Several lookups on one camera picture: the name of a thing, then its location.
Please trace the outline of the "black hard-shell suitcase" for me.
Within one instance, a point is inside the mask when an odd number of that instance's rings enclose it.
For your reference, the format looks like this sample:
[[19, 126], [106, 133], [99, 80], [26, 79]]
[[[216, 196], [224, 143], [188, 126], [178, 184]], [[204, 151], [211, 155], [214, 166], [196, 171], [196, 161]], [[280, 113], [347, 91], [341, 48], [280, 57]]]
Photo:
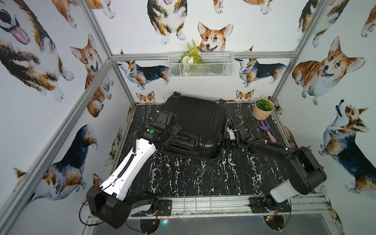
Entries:
[[227, 110], [224, 101], [184, 96], [174, 92], [158, 111], [177, 117], [182, 130], [165, 151], [168, 155], [215, 163], [222, 154]]

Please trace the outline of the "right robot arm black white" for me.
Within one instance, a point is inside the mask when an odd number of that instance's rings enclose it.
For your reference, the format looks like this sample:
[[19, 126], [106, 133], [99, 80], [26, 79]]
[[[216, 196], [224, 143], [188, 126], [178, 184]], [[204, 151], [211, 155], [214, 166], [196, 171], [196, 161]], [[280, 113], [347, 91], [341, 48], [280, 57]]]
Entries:
[[298, 195], [308, 195], [327, 180], [327, 175], [307, 147], [292, 148], [278, 144], [267, 132], [266, 140], [252, 137], [245, 126], [227, 127], [231, 146], [243, 154], [252, 153], [282, 163], [288, 178], [265, 195], [264, 206], [275, 211], [276, 207]]

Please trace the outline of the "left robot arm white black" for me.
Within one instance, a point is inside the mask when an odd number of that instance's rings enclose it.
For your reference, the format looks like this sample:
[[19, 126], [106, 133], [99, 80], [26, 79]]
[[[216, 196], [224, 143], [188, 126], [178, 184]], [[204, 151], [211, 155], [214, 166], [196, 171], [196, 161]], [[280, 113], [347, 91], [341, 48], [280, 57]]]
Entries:
[[150, 125], [133, 133], [132, 147], [118, 168], [98, 188], [91, 187], [87, 192], [86, 201], [93, 216], [118, 229], [131, 215], [158, 214], [157, 195], [143, 192], [129, 196], [127, 193], [147, 160], [156, 150], [167, 147], [181, 131], [176, 117], [171, 112], [158, 111]]

